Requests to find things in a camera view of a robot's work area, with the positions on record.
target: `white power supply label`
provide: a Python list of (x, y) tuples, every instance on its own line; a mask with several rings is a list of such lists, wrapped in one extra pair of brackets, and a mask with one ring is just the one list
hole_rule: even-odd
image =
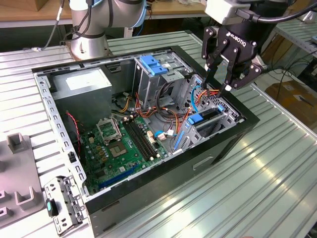
[(80, 88), (85, 88), (93, 85), (100, 84), (100, 73), (98, 71), (93, 71), (83, 75), (77, 75), (69, 77), (66, 79), (66, 83), (70, 90), (76, 90)]

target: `label sticker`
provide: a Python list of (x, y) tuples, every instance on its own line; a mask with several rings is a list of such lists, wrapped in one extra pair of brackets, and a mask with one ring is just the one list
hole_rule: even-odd
[(293, 91), (294, 90), (294, 88), (291, 85), (283, 85), (283, 86), (288, 91)]
[(304, 98), (302, 95), (294, 95), (294, 97), (295, 97), (298, 101), (302, 101), (301, 98)]
[(162, 64), (162, 67), (168, 68), (168, 67), (170, 67), (170, 64), (168, 64), (168, 63)]
[(66, 79), (70, 90), (85, 88), (101, 83), (100, 73), (98, 71), (77, 75)]

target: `cardboard box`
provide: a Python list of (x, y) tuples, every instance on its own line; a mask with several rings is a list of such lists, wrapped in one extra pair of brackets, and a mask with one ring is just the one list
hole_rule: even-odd
[[(266, 89), (276, 99), (279, 83)], [(310, 129), (317, 127), (317, 98), (296, 81), (283, 82), (278, 103)]]
[(0, 5), (24, 10), (39, 11), (48, 0), (0, 0)]

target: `wooden table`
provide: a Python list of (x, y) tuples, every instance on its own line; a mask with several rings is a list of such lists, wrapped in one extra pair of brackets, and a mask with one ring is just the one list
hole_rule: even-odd
[[(59, 0), (49, 0), (38, 12), (22, 10), (13, 7), (0, 6), (0, 28), (47, 26), (54, 25), (59, 8)], [(206, 16), (205, 6), (201, 3), (191, 5), (180, 4), (177, 0), (170, 2), (157, 1), (152, 5), (151, 19), (170, 19)], [(71, 9), (65, 1), (60, 25), (72, 24)], [(132, 36), (133, 29), (125, 28), (124, 36)]]

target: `ram slot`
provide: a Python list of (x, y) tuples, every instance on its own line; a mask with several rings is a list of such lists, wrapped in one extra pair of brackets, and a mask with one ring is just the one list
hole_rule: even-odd
[(146, 161), (156, 155), (154, 149), (134, 122), (124, 123), (123, 126)]

